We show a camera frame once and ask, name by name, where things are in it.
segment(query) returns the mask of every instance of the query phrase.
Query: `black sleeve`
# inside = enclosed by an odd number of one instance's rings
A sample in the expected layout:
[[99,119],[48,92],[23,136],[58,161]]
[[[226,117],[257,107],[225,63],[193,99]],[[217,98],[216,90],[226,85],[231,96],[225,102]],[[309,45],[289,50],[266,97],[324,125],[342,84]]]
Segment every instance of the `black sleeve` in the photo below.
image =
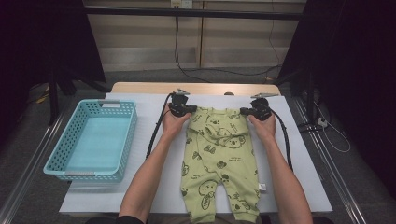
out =
[[116,224],[144,224],[141,220],[136,217],[117,217]]

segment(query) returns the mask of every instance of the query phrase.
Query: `baby pants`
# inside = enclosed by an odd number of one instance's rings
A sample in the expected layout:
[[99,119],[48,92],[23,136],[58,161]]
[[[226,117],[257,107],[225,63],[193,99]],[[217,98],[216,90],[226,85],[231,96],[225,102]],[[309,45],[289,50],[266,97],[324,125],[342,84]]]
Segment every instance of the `baby pants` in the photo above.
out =
[[191,222],[215,220],[218,184],[227,191],[235,219],[256,222],[257,174],[247,119],[235,109],[198,107],[187,129],[181,177]]

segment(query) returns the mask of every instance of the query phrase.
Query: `basket handle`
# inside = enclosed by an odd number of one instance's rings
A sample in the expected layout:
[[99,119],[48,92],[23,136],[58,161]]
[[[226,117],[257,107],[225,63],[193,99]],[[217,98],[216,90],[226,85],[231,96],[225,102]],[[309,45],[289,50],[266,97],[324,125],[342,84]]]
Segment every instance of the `basket handle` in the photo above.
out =
[[77,176],[92,176],[95,172],[92,171],[66,171],[64,175],[77,175]]
[[103,104],[120,104],[120,100],[98,100],[98,104],[99,105],[103,105]]

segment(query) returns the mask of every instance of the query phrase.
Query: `white wall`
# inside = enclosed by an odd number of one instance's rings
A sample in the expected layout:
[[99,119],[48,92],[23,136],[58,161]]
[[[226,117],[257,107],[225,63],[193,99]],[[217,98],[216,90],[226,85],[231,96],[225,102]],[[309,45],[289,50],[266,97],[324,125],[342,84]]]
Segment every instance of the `white wall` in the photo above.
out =
[[[167,1],[85,0],[86,6],[170,7]],[[304,0],[193,1],[194,9],[302,12]],[[176,19],[89,15],[105,71],[176,68]],[[182,67],[271,66],[283,62],[297,21],[179,18]]]

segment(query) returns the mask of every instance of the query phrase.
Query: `blue plastic basket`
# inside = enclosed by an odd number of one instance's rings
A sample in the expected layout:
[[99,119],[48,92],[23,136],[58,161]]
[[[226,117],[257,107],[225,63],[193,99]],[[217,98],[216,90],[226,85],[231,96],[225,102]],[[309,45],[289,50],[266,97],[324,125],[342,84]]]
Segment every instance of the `blue plastic basket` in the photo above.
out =
[[134,101],[80,101],[44,173],[67,181],[120,182],[136,121]]

